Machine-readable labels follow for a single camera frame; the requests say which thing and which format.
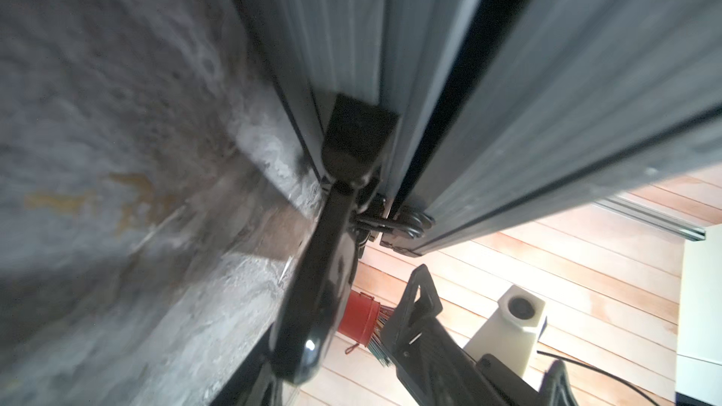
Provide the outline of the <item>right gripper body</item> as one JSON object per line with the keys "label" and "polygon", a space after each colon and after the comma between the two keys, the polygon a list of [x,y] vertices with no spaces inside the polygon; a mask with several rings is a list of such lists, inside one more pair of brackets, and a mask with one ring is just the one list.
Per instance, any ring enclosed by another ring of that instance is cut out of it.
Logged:
{"label": "right gripper body", "polygon": [[492,354],[483,355],[477,369],[505,405],[577,406],[565,364],[555,360],[545,372],[538,390]]}

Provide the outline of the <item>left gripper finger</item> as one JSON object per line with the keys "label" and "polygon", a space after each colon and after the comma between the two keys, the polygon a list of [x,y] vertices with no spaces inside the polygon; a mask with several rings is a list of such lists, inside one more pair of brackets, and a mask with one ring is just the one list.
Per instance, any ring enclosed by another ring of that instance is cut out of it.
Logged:
{"label": "left gripper finger", "polygon": [[282,381],[271,366],[270,334],[268,328],[210,406],[282,405]]}

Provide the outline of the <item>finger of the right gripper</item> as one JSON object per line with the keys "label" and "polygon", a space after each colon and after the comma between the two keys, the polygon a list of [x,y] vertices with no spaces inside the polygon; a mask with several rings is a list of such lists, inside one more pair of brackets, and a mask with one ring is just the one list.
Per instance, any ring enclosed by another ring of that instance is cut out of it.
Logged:
{"label": "finger of the right gripper", "polygon": [[432,276],[413,270],[402,299],[381,332],[381,345],[399,381],[419,405],[505,405],[450,337]]}

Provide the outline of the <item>dark grey poker case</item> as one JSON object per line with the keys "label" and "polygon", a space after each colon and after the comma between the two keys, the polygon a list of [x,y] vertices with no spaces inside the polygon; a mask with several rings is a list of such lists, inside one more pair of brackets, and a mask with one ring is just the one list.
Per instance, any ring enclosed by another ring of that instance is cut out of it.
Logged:
{"label": "dark grey poker case", "polygon": [[721,0],[234,0],[332,184],[270,342],[304,383],[361,214],[419,257],[721,158]]}

